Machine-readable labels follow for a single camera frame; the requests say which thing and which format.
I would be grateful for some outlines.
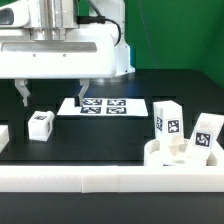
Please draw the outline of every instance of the white block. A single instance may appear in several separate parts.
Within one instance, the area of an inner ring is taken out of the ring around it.
[[[90,167],[83,173],[82,193],[90,192],[117,192],[117,166]]]
[[[155,136],[160,143],[174,146],[184,143],[182,107],[173,101],[153,103]]]
[[[54,114],[51,111],[36,111],[28,121],[29,139],[37,141],[47,141],[52,129]]]
[[[7,125],[0,125],[0,152],[5,148],[9,142],[9,131]]]
[[[222,115],[201,113],[186,148],[186,155],[207,160],[216,145],[215,142],[223,123],[224,116]]]

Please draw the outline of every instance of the white cube with marker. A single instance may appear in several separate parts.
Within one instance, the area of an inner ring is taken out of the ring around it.
[[[53,119],[51,111],[36,111],[28,122],[29,139],[46,142],[53,130]]]
[[[182,107],[173,101],[153,103],[155,136],[164,146],[184,143]]]
[[[201,113],[194,127],[186,155],[190,158],[207,160],[222,129],[224,116]]]
[[[9,131],[7,125],[0,125],[0,152],[5,148],[9,142]]]

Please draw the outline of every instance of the black table surface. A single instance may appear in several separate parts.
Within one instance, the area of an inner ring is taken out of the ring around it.
[[[32,104],[24,108],[13,80],[0,80],[0,124],[10,143],[1,165],[142,165],[154,139],[153,102],[183,107],[189,138],[200,113],[224,114],[224,90],[194,70],[137,70],[126,82],[91,83],[88,98],[145,99],[148,117],[56,116],[47,143],[31,141],[35,111],[56,115],[64,98],[77,95],[77,80],[30,80]],[[223,146],[224,131],[218,142]],[[223,223],[223,193],[0,193],[0,223]]]

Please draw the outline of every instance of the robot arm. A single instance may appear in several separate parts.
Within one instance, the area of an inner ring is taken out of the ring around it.
[[[92,2],[109,19],[109,11],[124,10],[123,0]],[[77,12],[78,0],[19,0],[0,8],[0,79],[17,80],[24,103],[29,95],[26,79],[80,79],[86,91],[89,79],[129,72],[129,48],[123,36],[115,47],[119,29],[108,23],[79,25]],[[96,15],[92,8],[90,15]]]

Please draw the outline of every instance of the cable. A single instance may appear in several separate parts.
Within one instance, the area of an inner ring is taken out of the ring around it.
[[[89,5],[92,7],[92,9],[96,12],[96,14],[98,16],[102,16],[102,14],[100,13],[99,9],[93,4],[93,2],[91,0],[88,0]]]
[[[117,46],[119,44],[119,42],[121,40],[121,36],[122,36],[121,27],[120,27],[120,25],[117,22],[115,22],[112,19],[105,18],[105,21],[111,22],[111,23],[113,23],[113,24],[115,24],[117,26],[117,29],[118,29],[118,38],[117,38],[117,43],[114,45],[114,46]]]
[[[120,25],[119,25],[117,22],[115,22],[114,20],[112,20],[112,19],[105,18],[105,17],[104,17],[104,19],[102,19],[103,16],[102,16],[102,14],[100,13],[99,9],[94,5],[94,3],[93,3],[91,0],[87,0],[87,1],[88,1],[89,5],[92,7],[92,9],[93,9],[93,10],[96,12],[96,14],[98,15],[98,16],[95,17],[95,19],[93,19],[94,17],[89,17],[89,18],[92,18],[93,20],[95,20],[95,22],[98,21],[98,23],[103,23],[103,21],[104,21],[104,23],[105,23],[105,21],[107,21],[107,22],[111,22],[111,23],[113,23],[113,24],[115,24],[115,25],[117,26],[117,29],[118,29],[118,39],[117,39],[116,44],[114,45],[114,46],[117,46],[117,45],[119,44],[119,42],[120,42],[120,40],[121,40],[121,36],[122,36],[122,32],[121,32],[121,27],[120,27]]]
[[[141,19],[142,19],[142,23],[143,23],[143,26],[144,26],[148,47],[149,47],[149,50],[151,52],[152,59],[154,61],[156,69],[159,69],[159,65],[158,65],[158,62],[157,62],[157,59],[156,59],[156,56],[155,56],[155,53],[154,53],[154,49],[153,49],[153,46],[152,46],[151,36],[150,36],[150,33],[149,33],[149,31],[147,29],[147,26],[146,26],[146,23],[145,23],[145,16],[144,16],[141,0],[138,0],[138,6],[139,6],[140,13],[141,13]]]

